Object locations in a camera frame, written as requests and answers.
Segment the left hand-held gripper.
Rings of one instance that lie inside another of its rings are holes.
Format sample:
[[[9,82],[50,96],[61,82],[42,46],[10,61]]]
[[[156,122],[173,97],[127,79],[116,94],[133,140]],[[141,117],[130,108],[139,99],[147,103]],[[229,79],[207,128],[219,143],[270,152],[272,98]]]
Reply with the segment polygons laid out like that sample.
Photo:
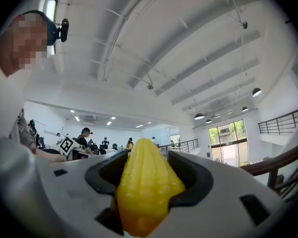
[[[73,149],[76,151],[79,151],[79,152],[85,152],[84,145],[80,145],[75,140],[72,140],[66,136],[60,144],[60,150],[61,150],[62,154],[65,156],[68,156],[72,152]]]

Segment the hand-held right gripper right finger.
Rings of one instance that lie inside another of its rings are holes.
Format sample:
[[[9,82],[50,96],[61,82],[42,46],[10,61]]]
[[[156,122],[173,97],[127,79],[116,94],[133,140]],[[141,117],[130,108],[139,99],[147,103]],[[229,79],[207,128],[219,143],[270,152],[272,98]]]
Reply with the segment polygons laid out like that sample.
[[[167,238],[263,238],[286,209],[241,168],[173,151],[168,162],[186,190],[169,201]]]

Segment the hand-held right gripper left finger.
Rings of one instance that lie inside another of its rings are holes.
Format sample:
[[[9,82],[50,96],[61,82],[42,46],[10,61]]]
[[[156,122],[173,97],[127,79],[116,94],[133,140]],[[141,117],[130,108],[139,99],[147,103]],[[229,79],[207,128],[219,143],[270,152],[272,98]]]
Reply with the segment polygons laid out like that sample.
[[[127,155],[120,151],[58,164],[27,155],[67,238],[125,238],[115,192]]]

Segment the yellow corn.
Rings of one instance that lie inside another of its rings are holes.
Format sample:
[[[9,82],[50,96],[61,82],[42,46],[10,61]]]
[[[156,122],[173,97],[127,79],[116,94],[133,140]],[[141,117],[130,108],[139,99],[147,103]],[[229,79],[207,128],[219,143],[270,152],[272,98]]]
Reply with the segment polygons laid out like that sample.
[[[133,237],[147,237],[168,215],[170,199],[185,189],[156,145],[139,139],[116,190],[123,230]]]

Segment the person's left forearm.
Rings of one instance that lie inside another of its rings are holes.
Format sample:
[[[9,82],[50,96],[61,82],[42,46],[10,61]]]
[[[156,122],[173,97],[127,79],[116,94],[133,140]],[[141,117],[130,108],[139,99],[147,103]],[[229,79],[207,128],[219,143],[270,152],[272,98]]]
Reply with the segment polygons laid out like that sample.
[[[64,155],[48,153],[38,148],[34,150],[33,153],[40,158],[46,159],[50,164],[66,161],[66,157]]]

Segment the group of small ceiling lights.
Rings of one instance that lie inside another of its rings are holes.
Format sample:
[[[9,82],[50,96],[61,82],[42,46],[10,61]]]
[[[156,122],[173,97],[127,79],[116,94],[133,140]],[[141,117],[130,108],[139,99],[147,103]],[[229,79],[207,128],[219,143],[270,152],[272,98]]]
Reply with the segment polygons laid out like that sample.
[[[70,110],[65,115],[66,121],[74,121],[83,125],[107,126],[112,128],[142,129],[153,125],[151,121],[143,121],[116,115],[91,113]]]

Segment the large glass window door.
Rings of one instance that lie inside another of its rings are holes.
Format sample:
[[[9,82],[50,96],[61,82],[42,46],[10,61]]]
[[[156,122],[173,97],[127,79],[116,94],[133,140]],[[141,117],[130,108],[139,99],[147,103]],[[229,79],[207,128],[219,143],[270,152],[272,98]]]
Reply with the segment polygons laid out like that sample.
[[[249,164],[248,142],[242,119],[208,129],[212,160],[233,167]]]

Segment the black metal railing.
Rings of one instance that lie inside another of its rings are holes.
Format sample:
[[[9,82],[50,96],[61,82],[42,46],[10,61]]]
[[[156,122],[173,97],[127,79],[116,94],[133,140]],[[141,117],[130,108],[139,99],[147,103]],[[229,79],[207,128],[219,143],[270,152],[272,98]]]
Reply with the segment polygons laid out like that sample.
[[[298,109],[274,119],[258,123],[260,134],[286,135],[298,127]]]
[[[240,167],[252,176],[268,174],[267,186],[275,191],[285,202],[293,201],[298,197],[295,187],[298,185],[298,166],[287,180],[278,174],[279,169],[298,160],[298,146],[269,160]]]
[[[192,139],[183,142],[172,143],[169,145],[158,146],[160,153],[168,158],[170,151],[182,152],[191,155],[197,155],[200,152],[198,139]]]

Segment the person's grey t-shirt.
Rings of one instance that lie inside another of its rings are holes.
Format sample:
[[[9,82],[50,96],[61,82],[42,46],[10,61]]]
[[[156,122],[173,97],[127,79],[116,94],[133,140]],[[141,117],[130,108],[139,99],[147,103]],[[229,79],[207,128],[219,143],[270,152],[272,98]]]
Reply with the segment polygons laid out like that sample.
[[[26,125],[23,104],[19,91],[10,85],[0,68],[0,139],[10,139],[34,154],[37,148]]]

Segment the white tube ceiling light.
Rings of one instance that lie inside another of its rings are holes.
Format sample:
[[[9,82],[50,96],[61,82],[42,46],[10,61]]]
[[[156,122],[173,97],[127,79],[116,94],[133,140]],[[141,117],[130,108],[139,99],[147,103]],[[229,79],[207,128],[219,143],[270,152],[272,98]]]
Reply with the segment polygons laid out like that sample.
[[[57,0],[49,0],[46,5],[46,15],[47,17],[54,23],[55,22],[55,14],[57,8]],[[48,48],[50,56],[55,55],[55,44]]]

